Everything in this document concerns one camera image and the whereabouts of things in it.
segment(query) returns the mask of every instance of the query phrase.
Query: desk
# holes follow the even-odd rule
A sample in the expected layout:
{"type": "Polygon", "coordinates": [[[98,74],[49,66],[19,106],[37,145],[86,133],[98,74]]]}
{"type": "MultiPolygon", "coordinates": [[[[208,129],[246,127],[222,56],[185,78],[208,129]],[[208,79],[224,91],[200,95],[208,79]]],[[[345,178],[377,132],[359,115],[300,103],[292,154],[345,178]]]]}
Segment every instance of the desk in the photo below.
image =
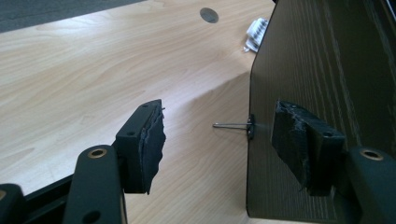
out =
{"type": "Polygon", "coordinates": [[[141,104],[163,99],[165,133],[151,194],[127,195],[132,223],[263,223],[245,209],[253,53],[245,31],[270,0],[146,1],[0,35],[0,183],[25,194],[111,144],[141,104]],[[219,22],[199,11],[210,7],[219,22]]]}

